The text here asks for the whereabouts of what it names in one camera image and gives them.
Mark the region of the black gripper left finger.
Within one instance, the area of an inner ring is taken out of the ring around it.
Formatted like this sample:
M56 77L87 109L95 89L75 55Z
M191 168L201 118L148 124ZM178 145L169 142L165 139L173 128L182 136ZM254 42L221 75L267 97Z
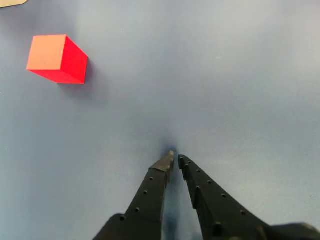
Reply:
M153 164L124 214L113 215L95 240L160 240L165 192L174 168L174 152Z

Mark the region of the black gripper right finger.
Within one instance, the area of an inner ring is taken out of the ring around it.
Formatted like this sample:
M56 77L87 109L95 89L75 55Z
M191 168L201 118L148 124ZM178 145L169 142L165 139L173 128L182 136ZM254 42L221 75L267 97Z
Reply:
M274 240L271 227L219 186L194 161L178 156L205 240Z

